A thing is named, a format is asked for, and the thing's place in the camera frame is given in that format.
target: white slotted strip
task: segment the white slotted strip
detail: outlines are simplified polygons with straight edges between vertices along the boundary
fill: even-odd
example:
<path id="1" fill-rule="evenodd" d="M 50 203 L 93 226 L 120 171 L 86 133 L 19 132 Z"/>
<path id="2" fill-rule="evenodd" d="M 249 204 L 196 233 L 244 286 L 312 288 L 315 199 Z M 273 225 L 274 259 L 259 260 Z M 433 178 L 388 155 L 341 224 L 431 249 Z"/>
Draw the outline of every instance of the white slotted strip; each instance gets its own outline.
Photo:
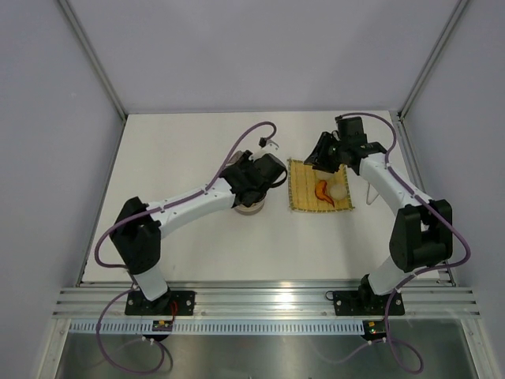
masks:
<path id="1" fill-rule="evenodd" d="M 171 332 L 153 331 L 153 320 L 124 319 L 104 320 L 101 334 L 146 333 L 175 335 L 218 335 L 218 336 L 341 336 L 363 335 L 363 323 L 359 320 L 178 320 Z M 75 319 L 69 328 L 72 333 L 95 333 L 95 319 Z"/>

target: white wall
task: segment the white wall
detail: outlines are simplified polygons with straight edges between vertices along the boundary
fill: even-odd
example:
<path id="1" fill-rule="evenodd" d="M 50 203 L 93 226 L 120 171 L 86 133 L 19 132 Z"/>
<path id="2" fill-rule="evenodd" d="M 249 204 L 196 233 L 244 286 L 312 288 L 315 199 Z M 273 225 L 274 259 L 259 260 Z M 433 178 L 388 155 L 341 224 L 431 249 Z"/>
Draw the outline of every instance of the white wall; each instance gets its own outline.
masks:
<path id="1" fill-rule="evenodd" d="M 454 209 L 473 247 L 457 270 L 477 294 L 505 373 L 505 2 L 473 2 L 421 96 L 407 128 L 421 174 Z M 457 256 L 462 255 L 458 246 Z"/>
<path id="2" fill-rule="evenodd" d="M 456 0 L 70 0 L 129 113 L 398 109 Z"/>
<path id="3" fill-rule="evenodd" d="M 33 377 L 122 130 L 55 2 L 0 5 L 0 371 Z"/>

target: white table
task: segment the white table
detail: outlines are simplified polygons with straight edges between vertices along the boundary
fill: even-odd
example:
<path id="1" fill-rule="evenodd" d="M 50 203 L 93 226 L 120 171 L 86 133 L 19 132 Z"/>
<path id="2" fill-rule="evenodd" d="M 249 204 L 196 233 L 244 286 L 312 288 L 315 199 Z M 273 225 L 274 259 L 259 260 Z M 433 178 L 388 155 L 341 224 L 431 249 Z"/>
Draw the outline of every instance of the white table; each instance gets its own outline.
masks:
<path id="1" fill-rule="evenodd" d="M 324 130 L 335 129 L 341 111 L 132 114 L 126 123 L 95 235 L 116 220 L 126 200 L 143 202 L 172 197 L 203 185 L 215 173 L 231 145 L 251 125 L 269 120 L 279 131 L 278 157 L 305 159 Z M 375 112 L 390 120 L 386 111 Z M 369 141 L 389 147 L 389 129 L 363 118 Z M 268 126 L 251 133 L 241 150 L 258 149 Z M 391 162 L 406 172 L 400 148 Z M 348 170 L 352 212 L 310 214 L 288 206 L 287 184 L 272 189 L 254 216 L 233 210 L 196 220 L 162 241 L 161 268 L 168 281 L 184 280 L 351 280 L 377 268 L 389 255 L 394 216 L 382 198 L 365 203 L 367 183 Z M 107 239 L 100 253 L 122 263 Z M 437 272 L 424 276 L 438 278 Z M 122 269 L 99 267 L 91 253 L 83 282 L 129 281 Z"/>

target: black mounting plate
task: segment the black mounting plate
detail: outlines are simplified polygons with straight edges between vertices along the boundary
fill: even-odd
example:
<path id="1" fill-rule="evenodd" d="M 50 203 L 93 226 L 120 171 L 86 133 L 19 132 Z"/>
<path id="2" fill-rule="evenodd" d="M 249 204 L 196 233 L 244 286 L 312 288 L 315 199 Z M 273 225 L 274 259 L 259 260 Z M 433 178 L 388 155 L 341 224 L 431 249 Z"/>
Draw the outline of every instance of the black mounting plate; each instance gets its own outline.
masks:
<path id="1" fill-rule="evenodd" d="M 333 291 L 333 307 L 336 316 L 384 316 L 389 294 L 373 296 L 373 301 L 364 304 L 358 295 L 358 291 Z M 396 293 L 389 308 L 390 316 L 403 316 L 402 295 Z"/>
<path id="2" fill-rule="evenodd" d="M 192 316 L 195 308 L 195 291 L 169 291 L 154 302 L 148 301 L 142 291 L 128 294 L 125 315 L 127 316 L 171 316 L 170 304 L 177 303 L 178 316 Z"/>

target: yellow mat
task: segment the yellow mat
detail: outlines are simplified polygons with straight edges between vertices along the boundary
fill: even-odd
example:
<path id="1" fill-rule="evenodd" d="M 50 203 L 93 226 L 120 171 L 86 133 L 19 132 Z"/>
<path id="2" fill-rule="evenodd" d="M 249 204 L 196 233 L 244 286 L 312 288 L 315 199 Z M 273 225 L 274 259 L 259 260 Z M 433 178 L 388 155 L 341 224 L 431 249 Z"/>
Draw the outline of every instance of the yellow mat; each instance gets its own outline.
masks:
<path id="1" fill-rule="evenodd" d="M 349 183 L 347 182 L 347 171 L 345 166 L 341 166 L 339 172 L 335 172 L 333 178 L 327 180 L 328 186 L 341 183 L 347 188 L 347 197 L 335 201 L 335 206 L 316 197 L 315 188 L 319 179 L 316 172 L 301 160 L 288 159 L 288 183 L 290 194 L 290 207 L 294 211 L 328 213 L 350 211 L 354 209 L 350 200 Z"/>

